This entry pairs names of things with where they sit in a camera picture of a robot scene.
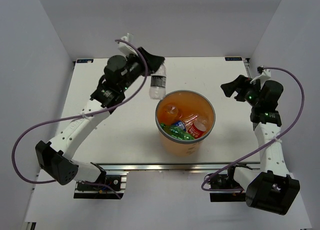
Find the small orange bottle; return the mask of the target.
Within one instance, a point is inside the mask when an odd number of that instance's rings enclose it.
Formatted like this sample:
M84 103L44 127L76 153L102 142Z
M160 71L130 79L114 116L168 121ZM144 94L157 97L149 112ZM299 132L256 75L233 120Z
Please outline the small orange bottle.
M181 118L183 113L182 110L175 104L166 104L164 106L164 112L170 116L170 117L174 117L174 118Z

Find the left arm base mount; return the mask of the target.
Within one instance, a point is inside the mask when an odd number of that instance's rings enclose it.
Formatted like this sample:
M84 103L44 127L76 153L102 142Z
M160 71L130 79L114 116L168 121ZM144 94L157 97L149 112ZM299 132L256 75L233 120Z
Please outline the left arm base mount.
M107 171L103 185L77 182L74 199L116 199L120 200L126 189L127 173L123 171Z

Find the green plastic bottle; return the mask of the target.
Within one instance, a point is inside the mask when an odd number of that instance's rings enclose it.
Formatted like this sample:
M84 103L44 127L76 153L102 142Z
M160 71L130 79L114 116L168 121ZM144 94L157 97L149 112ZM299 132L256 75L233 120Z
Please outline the green plastic bottle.
M195 140L195 138L192 135L182 130L179 126L165 125L164 123L161 123L160 126L162 130L171 137L185 141Z

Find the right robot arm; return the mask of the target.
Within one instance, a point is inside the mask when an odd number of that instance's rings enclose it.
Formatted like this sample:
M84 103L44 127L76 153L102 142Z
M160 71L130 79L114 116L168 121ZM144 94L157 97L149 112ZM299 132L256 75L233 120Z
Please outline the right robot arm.
M276 108L284 91L282 84L273 80L253 83L251 78L239 75L232 82L222 84L221 89L226 97L237 93L237 101L251 105L250 121L261 150L259 173L245 164L235 163L221 179L220 187L241 187L247 206L285 215L300 190L300 183L290 176L278 138L282 122Z

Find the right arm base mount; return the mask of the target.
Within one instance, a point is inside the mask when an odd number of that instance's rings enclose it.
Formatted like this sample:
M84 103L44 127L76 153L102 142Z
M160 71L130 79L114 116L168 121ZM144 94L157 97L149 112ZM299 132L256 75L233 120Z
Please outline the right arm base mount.
M218 174L208 181L211 202L245 202L246 192L226 174Z

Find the clear bottle blue label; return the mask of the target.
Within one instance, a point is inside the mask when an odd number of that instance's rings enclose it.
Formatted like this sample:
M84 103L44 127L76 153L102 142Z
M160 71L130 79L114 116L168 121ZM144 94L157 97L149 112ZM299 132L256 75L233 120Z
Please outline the clear bottle blue label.
M187 124L185 122L183 122L183 121L179 120L179 121L175 122L173 125L176 126L176 127L179 127L184 132L187 131Z

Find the clear bottle black label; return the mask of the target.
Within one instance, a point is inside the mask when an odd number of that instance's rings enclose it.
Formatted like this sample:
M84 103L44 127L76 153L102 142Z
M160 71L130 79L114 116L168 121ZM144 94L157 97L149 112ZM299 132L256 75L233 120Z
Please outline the clear bottle black label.
M162 100L166 95L167 70L164 64L151 75L149 97L154 100Z

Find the clear bottle red label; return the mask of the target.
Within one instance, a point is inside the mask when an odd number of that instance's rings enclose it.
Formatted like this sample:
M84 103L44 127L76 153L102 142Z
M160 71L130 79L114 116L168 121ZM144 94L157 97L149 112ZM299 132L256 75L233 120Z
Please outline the clear bottle red label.
M202 137L209 129L208 119L200 114L190 114L183 122L187 133L195 139Z

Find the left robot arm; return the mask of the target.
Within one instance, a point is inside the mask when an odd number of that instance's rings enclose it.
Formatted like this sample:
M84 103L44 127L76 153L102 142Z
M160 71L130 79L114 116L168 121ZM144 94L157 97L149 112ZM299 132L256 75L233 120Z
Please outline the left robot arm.
M35 146L39 166L60 185L72 180L87 181L94 189L101 189L106 183L105 171L94 163L73 160L82 142L93 130L125 99L125 91L140 76L155 73L165 61L164 57L138 48L139 55L115 55L108 59L104 74L96 90L91 94L78 119L48 142L40 141Z

